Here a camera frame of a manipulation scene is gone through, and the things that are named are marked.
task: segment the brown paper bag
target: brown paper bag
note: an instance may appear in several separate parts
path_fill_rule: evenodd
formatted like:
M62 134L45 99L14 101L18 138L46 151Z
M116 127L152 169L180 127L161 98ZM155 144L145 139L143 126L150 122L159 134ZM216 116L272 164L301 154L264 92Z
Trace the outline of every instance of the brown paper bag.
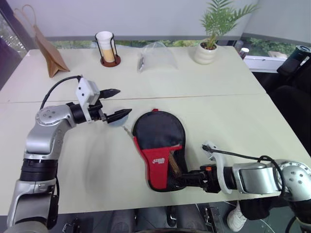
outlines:
M35 23L32 24L28 17L24 12L24 8L28 6L32 9L34 14ZM40 29L36 25L36 17L35 11L31 5L24 5L21 10L15 9L14 16L15 18L25 27L24 23L20 18L16 15L16 12L19 12L26 21L31 25L31 28L34 30L35 33L35 42L37 43L40 51L42 52L43 56L48 65L49 77L52 78L59 70L62 71L70 71L66 66L62 56L60 55L59 51L44 37Z

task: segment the white paper cup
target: white paper cup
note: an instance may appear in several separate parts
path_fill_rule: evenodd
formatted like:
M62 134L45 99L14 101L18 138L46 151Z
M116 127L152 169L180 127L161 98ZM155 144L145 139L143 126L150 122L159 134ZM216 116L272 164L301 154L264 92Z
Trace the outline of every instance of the white paper cup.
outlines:
M115 57L115 41L111 40L113 34L111 32L103 31L96 34L97 43L102 51L102 56L106 62L114 62Z

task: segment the white cable clip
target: white cable clip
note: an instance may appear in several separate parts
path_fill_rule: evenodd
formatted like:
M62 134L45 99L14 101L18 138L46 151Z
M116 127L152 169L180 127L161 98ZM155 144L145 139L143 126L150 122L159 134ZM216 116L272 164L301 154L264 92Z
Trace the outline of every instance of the white cable clip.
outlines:
M211 141L206 141L203 145L208 146L212 149L218 150L217 146ZM221 190L226 194L231 194L232 189L229 189L227 187L227 185L225 184L225 178L224 178L224 167L227 165L225 156L220 153L209 152L206 150L204 152L208 156L209 160L216 161L217 179L218 179L218 183L219 183Z

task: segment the black cable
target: black cable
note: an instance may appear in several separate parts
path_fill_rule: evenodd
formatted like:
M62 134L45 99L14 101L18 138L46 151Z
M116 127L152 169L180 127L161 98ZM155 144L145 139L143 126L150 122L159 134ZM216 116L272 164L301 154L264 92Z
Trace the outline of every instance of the black cable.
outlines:
M285 229L285 233L290 233L291 227L293 225L293 223L295 222L296 217L292 217L291 220L288 222L287 227Z
M67 78L64 78L60 81L58 81L57 83L55 83L51 89L47 92L47 94L45 95L42 103L41 103L41 106L40 106L40 110L44 107L44 104L46 103L46 101L48 100L51 92L59 85L61 84L62 82L64 81L67 81L67 80L70 80L70 79L77 79L78 82L80 81L80 79L82 78L81 75L76 75L76 76L70 76L70 77L67 77ZM56 178L56 189L57 189L57 196L59 197L59 181L58 181L58 177L57 177L57 171L56 171L56 175L55 175L55 178Z
M236 154L236 153L233 153L233 152L228 152L228 151L223 151L223 150L215 150L215 149L212 149L211 147L208 147L206 145L203 145L202 148L203 148L203 150L205 150L207 152L216 152L216 153L220 153L220 154L228 154L228 155L233 155L233 156L241 157L241 158L244 158L244 159L253 159L253 160L258 160L259 159L257 157Z
M285 194L285 179L284 179L284 175L283 175L283 172L282 172L281 168L279 167L279 165L271 157L269 157L267 155L263 155L260 158L252 157L252 156L246 156L246 155L241 155L241 154L237 154L237 153L233 153L233 152L228 152L228 151L223 151L223 150L215 150L215 149L212 149L211 147L206 146L206 145L202 145L202 149L207 151L207 152L216 152L216 153L228 154L228 155L233 155L233 156L241 157L241 158L244 158L244 159L253 159L253 160L257 160L257 162L260 162L260 161L269 161L269 162L271 162L276 167L276 169L277 169L277 171L278 171L278 173L280 175L280 178L281 178L281 181L282 181L282 189L281 189L280 196L281 197L284 196L284 194Z
M51 89L48 91L48 93L45 95L45 97L44 97L44 99L43 99L43 101L42 101L42 104L41 104L41 106L40 106L40 110L44 107L44 104L45 104L45 102L48 100L48 98L49 98L51 92L52 92L59 84L61 84L61 83L64 82L64 81L70 80L70 79L77 79L77 80L79 81L79 80L81 79L81 77L82 77L82 76L80 76L80 75L71 76L71 77L64 78L64 79L58 81L57 83L55 83L54 86L52 86L52 88L51 88Z
M58 177L57 177L57 175L55 176L55 178L56 178L57 196L60 197L60 196L59 196L59 182L58 182Z

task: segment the white sneaker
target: white sneaker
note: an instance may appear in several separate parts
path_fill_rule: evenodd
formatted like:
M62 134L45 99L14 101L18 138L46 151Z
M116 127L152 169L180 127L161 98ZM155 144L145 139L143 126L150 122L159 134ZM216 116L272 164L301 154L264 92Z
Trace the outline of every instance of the white sneaker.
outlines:
M244 215L242 214L241 209L240 209L240 204L238 202L237 207L228 214L228 217L227 217L228 227L233 232L238 232L239 230L242 229L246 220L247 218L245 218Z

